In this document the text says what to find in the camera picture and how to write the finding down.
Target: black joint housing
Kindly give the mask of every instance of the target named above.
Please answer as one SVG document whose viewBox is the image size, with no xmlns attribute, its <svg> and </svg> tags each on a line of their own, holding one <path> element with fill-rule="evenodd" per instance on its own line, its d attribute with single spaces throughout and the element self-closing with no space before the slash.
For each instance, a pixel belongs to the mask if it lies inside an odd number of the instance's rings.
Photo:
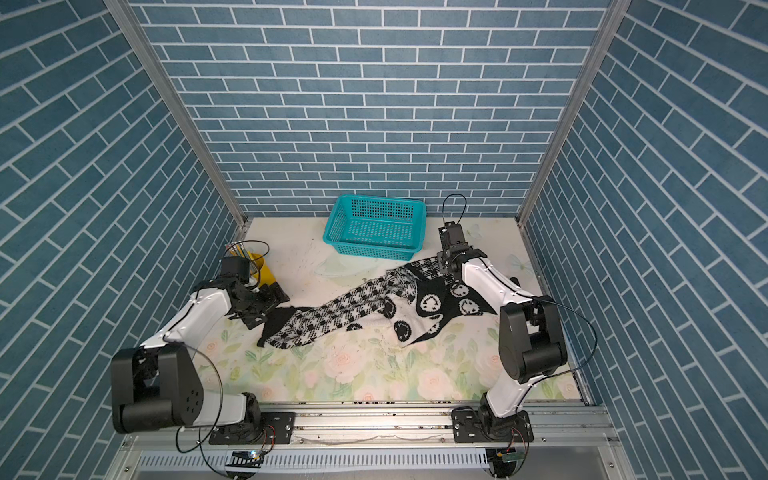
<svg viewBox="0 0 768 480">
<path fill-rule="evenodd" d="M 250 280 L 250 260 L 246 257 L 223 257 L 218 278 L 237 278 L 243 285 Z"/>
<path fill-rule="evenodd" d="M 499 310 L 498 354 L 510 377 L 526 383 L 536 375 L 551 375 L 568 361 L 562 322 L 549 296 L 526 303 L 508 303 Z M 528 334 L 527 323 L 538 325 Z"/>
<path fill-rule="evenodd" d="M 442 250 L 437 254 L 441 275 L 451 275 L 454 280 L 462 280 L 462 265 L 473 258 L 486 258 L 482 250 L 470 247 L 464 238 L 462 225 L 445 222 L 438 229 Z"/>
<path fill-rule="evenodd" d="M 203 408 L 203 385 L 180 343 L 120 350 L 112 358 L 111 381 L 118 433 L 192 425 Z"/>
</svg>

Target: black cable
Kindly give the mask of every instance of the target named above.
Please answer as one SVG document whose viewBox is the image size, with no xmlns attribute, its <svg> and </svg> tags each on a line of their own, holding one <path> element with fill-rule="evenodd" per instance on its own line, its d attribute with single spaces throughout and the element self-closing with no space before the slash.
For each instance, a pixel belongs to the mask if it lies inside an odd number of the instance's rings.
<svg viewBox="0 0 768 480">
<path fill-rule="evenodd" d="M 213 466 L 213 465 L 211 465 L 210 463 L 208 463 L 208 459 L 207 459 L 207 458 L 205 458 L 205 452 L 203 452 L 203 441 L 202 441 L 202 440 L 200 440 L 200 429 L 197 429 L 197 441 L 199 442 L 199 445 L 198 445 L 198 446 L 200 446 L 200 454 L 203 456 L 203 462 L 205 462 L 205 465 L 208 465 L 208 468 L 210 468 L 210 470 L 211 470 L 213 473 L 215 473 L 216 475 L 220 475 L 220 476 L 222 476 L 222 477 L 224 477 L 224 478 L 228 478 L 229 480 L 232 480 L 232 478 L 231 478 L 229 475 L 227 475 L 226 473 L 221 473 L 221 472 L 219 472 L 218 470 L 216 470 L 216 469 L 214 468 L 214 466 Z"/>
<path fill-rule="evenodd" d="M 179 432 L 183 427 L 179 427 L 176 430 L 176 438 L 175 438 L 176 450 L 179 453 L 189 453 L 189 452 L 192 452 L 194 449 L 200 449 L 200 454 L 203 456 L 203 461 L 205 462 L 206 465 L 208 465 L 208 468 L 210 468 L 213 472 L 219 475 L 229 478 L 229 475 L 222 474 L 221 472 L 217 471 L 214 467 L 212 467 L 210 463 L 208 463 L 207 458 L 205 458 L 205 453 L 203 452 L 203 443 L 205 443 L 205 441 L 208 440 L 210 435 L 216 429 L 216 424 L 219 422 L 219 418 L 221 417 L 221 409 L 223 408 L 223 405 L 224 405 L 224 384 L 221 382 L 221 375 L 219 375 L 219 370 L 216 368 L 214 361 L 211 360 L 208 357 L 208 355 L 206 355 L 205 353 L 202 353 L 200 350 L 196 349 L 193 346 L 187 345 L 186 343 L 182 343 L 182 342 L 175 342 L 175 343 L 181 344 L 187 347 L 188 349 L 194 350 L 196 353 L 201 354 L 205 358 L 205 360 L 207 360 L 208 363 L 210 363 L 210 366 L 214 369 L 214 372 L 216 373 L 216 378 L 219 380 L 219 393 L 220 393 L 219 394 L 219 411 L 216 413 L 216 419 L 214 420 L 214 424 L 210 427 L 210 430 L 208 430 L 208 433 L 205 435 L 205 437 L 202 439 L 200 438 L 200 430 L 202 430 L 203 427 L 202 426 L 197 427 L 197 445 L 195 445 L 191 449 L 182 450 L 181 447 L 179 446 Z"/>
<path fill-rule="evenodd" d="M 266 245 L 266 252 L 264 252 L 263 255 L 259 255 L 258 257 L 256 257 L 255 260 L 266 257 L 266 255 L 270 252 L 270 245 L 267 242 L 263 242 L 262 240 L 242 240 L 240 242 L 234 242 L 234 243 L 231 243 L 229 246 L 227 246 L 224 252 L 226 253 L 232 250 L 236 245 L 242 245 L 243 243 L 261 243 L 263 245 Z"/>
<path fill-rule="evenodd" d="M 181 321 L 182 321 L 183 319 L 187 318 L 187 315 L 189 315 L 189 314 L 190 314 L 190 312 L 192 311 L 192 308 L 194 307 L 194 304 L 195 304 L 195 302 L 197 302 L 197 298 L 198 298 L 198 297 L 200 297 L 200 291 L 199 291 L 199 290 L 198 290 L 197 292 L 195 292 L 195 293 L 194 293 L 194 302 L 192 302 L 192 305 L 190 305 L 190 307 L 187 309 L 187 312 L 185 312 L 185 313 L 184 313 L 184 315 L 183 315 L 183 316 L 181 316 L 181 318 L 180 318 L 180 319 L 179 319 L 179 320 L 178 320 L 176 323 L 174 323 L 173 325 L 169 326 L 169 327 L 168 327 L 168 329 L 165 331 L 165 333 L 163 334 L 163 341 L 164 341 L 164 342 L 168 342 L 168 341 L 165 339 L 165 336 L 168 334 L 168 332 L 170 332 L 170 331 L 171 331 L 171 330 L 172 330 L 172 329 L 173 329 L 173 328 L 174 328 L 176 325 L 178 325 L 179 323 L 181 323 Z"/>
<path fill-rule="evenodd" d="M 485 262 L 485 261 L 484 261 L 482 258 L 480 259 L 480 261 L 482 262 L 482 264 L 483 264 L 483 265 L 485 265 L 485 268 L 488 270 L 488 272 L 489 272 L 489 273 L 490 273 L 490 274 L 491 274 L 491 275 L 492 275 L 492 276 L 493 276 L 493 277 L 494 277 L 496 280 L 498 280 L 498 281 L 499 281 L 499 282 L 500 282 L 502 285 L 506 285 L 506 286 L 508 286 L 508 283 L 506 283 L 504 280 L 502 280 L 502 279 L 498 278 L 498 277 L 496 276 L 496 274 L 495 274 L 495 273 L 493 273 L 493 270 L 490 270 L 490 269 L 488 268 L 488 264 L 487 264 L 487 263 L 486 263 L 486 262 Z M 595 329 L 594 329 L 594 327 L 593 327 L 593 326 L 592 326 L 592 324 L 589 322 L 589 320 L 587 319 L 587 317 L 586 317 L 586 316 L 584 316 L 584 315 L 581 315 L 581 313 L 579 313 L 577 310 L 575 310 L 575 309 L 573 309 L 573 308 L 569 307 L 568 305 L 565 305 L 565 304 L 563 304 L 563 303 L 559 303 L 559 302 L 555 302 L 554 300 L 547 300 L 547 299 L 542 299 L 542 298 L 541 298 L 541 297 L 539 297 L 539 296 L 528 296 L 528 295 L 522 295 L 522 294 L 521 294 L 521 293 L 519 293 L 517 290 L 515 290 L 515 293 L 516 293 L 517 295 L 519 295 L 519 296 L 523 296 L 524 298 L 529 298 L 529 299 L 531 299 L 531 300 L 537 300 L 537 301 L 539 301 L 539 302 L 544 302 L 544 303 L 550 303 L 551 305 L 560 306 L 560 307 L 562 307 L 562 308 L 565 308 L 565 309 L 567 309 L 567 310 L 570 310 L 571 312 L 575 313 L 575 314 L 578 316 L 578 318 L 579 318 L 579 319 L 583 320 L 583 321 L 584 321 L 584 323 L 586 323 L 586 324 L 587 324 L 587 326 L 588 326 L 588 327 L 589 327 L 589 328 L 592 330 L 592 335 L 594 336 L 594 345 L 592 346 L 592 350 L 589 352 L 589 355 L 587 356 L 587 358 L 586 358 L 586 359 L 585 359 L 585 360 L 584 360 L 584 361 L 583 361 L 583 362 L 582 362 L 580 365 L 578 365 L 578 366 L 575 366 L 575 367 L 574 367 L 574 368 L 572 368 L 572 369 L 568 369 L 568 370 L 565 370 L 564 372 L 555 373 L 554 375 L 547 375 L 547 376 L 546 376 L 546 377 L 544 377 L 543 379 L 539 379 L 539 380 L 536 380 L 536 381 L 535 381 L 535 382 L 533 382 L 531 385 L 529 385 L 529 386 L 528 386 L 528 389 L 527 389 L 527 390 L 525 390 L 525 393 L 524 393 L 524 394 L 523 394 L 523 396 L 520 398 L 520 402 L 519 402 L 519 404 L 518 404 L 518 407 L 515 409 L 515 413 L 517 413 L 517 412 L 518 412 L 518 410 L 520 409 L 520 405 L 522 405 L 522 403 L 523 403 L 523 400 L 525 400 L 525 397 L 528 395 L 528 393 L 531 391 L 531 389 L 532 389 L 532 388 L 533 388 L 533 387 L 534 387 L 534 386 L 535 386 L 537 383 L 539 383 L 539 382 L 543 382 L 543 381 L 545 381 L 546 379 L 552 379 L 552 378 L 554 378 L 554 377 L 556 377 L 556 376 L 565 375 L 566 373 L 573 373 L 573 372 L 577 372 L 578 370 L 581 370 L 581 369 L 583 369 L 585 366 L 587 366 L 587 364 L 588 364 L 588 363 L 589 363 L 589 362 L 592 360 L 592 357 L 594 357 L 594 354 L 595 354 L 595 352 L 597 352 L 597 350 L 598 350 L 598 332 L 597 332 L 597 330 L 595 330 Z"/>
<path fill-rule="evenodd" d="M 259 285 L 261 285 L 261 269 L 259 268 L 259 265 L 258 263 L 256 263 L 256 261 L 266 257 L 266 255 L 270 252 L 270 245 L 267 242 L 264 242 L 262 240 L 243 240 L 243 241 L 235 242 L 228 245 L 227 248 L 224 249 L 224 253 L 226 254 L 227 252 L 232 250 L 236 245 L 242 245 L 243 243 L 262 243 L 266 245 L 266 252 L 257 256 L 256 258 L 244 257 L 244 258 L 247 258 L 251 262 L 251 264 L 253 264 L 253 268 L 255 268 L 256 271 L 259 273 L 259 276 L 256 278 L 256 286 L 253 287 L 253 288 L 259 288 Z"/>
<path fill-rule="evenodd" d="M 461 223 L 462 222 L 462 218 L 464 218 L 464 212 L 467 211 L 467 197 L 465 197 L 462 194 L 450 194 L 450 195 L 448 195 L 446 198 L 442 199 L 442 207 L 440 207 L 440 211 L 441 211 L 440 214 L 442 215 L 442 223 L 443 223 L 443 225 L 445 225 L 445 201 L 448 200 L 450 197 L 461 197 L 461 198 L 464 199 L 464 208 L 462 209 L 462 214 L 458 218 L 458 222 L 456 222 L 456 223 Z"/>
</svg>

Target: metal vent grille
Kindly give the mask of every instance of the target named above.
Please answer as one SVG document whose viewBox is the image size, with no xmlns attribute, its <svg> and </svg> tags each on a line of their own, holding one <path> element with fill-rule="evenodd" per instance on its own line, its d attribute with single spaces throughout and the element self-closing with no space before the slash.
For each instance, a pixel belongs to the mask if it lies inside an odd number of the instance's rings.
<svg viewBox="0 0 768 480">
<path fill-rule="evenodd" d="M 226 464 L 242 463 L 232 451 L 207 455 L 214 468 L 224 470 Z M 182 455 L 176 452 L 143 452 L 139 467 L 145 472 L 203 471 L 199 452 Z M 355 470 L 416 470 L 488 467 L 485 449 L 302 449 L 275 450 L 260 468 L 227 467 L 229 472 L 348 472 Z"/>
<path fill-rule="evenodd" d="M 206 453 L 205 456 L 214 468 L 223 470 L 224 466 L 232 458 L 232 452 Z M 208 470 L 208 467 L 203 463 L 203 457 L 200 456 L 200 452 L 197 450 L 191 453 L 145 451 L 141 453 L 138 466 L 144 472 L 196 472 Z"/>
</svg>

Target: stain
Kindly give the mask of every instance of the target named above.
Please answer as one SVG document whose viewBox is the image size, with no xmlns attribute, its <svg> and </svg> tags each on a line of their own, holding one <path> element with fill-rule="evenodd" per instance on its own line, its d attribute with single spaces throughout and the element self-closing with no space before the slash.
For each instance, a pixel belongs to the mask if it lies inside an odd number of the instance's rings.
<svg viewBox="0 0 768 480">
<path fill-rule="evenodd" d="M 382 261 L 377 258 L 354 257 L 332 252 L 315 269 L 322 276 L 340 286 L 358 286 L 375 275 Z"/>
<path fill-rule="evenodd" d="M 482 233 L 480 232 L 480 226 L 476 223 L 472 224 L 467 228 L 467 235 L 470 237 L 480 240 L 482 238 Z"/>
</svg>

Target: mounting plate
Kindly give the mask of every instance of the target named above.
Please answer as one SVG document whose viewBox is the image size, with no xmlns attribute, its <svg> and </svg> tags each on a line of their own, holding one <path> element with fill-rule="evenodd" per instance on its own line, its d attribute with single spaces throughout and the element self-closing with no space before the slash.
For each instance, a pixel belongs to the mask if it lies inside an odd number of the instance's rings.
<svg viewBox="0 0 768 480">
<path fill-rule="evenodd" d="M 262 412 L 261 413 L 261 425 L 263 426 L 266 434 L 268 435 L 267 442 L 270 443 L 272 439 L 272 429 L 268 425 L 272 425 L 275 428 L 275 445 L 288 445 L 290 443 L 290 436 L 293 434 L 293 420 L 296 418 L 294 412 Z M 236 442 L 231 437 L 227 437 L 222 433 L 222 429 L 217 432 L 213 432 L 210 436 L 211 445 L 244 445 L 242 442 Z M 261 443 L 264 440 L 263 435 L 259 435 L 255 442 L 250 442 L 249 445 L 255 445 Z"/>
<path fill-rule="evenodd" d="M 480 415 L 476 410 L 466 408 L 454 409 L 451 411 L 451 420 L 453 423 L 454 442 L 476 443 L 488 441 L 488 438 L 483 434 Z M 523 435 L 526 442 L 533 440 L 533 430 L 531 430 L 531 420 L 528 418 L 528 412 L 521 410 L 511 417 L 505 418 L 505 421 L 510 422 L 509 433 L 500 439 L 492 441 L 509 442 L 512 436 L 512 428 L 517 429 Z"/>
</svg>

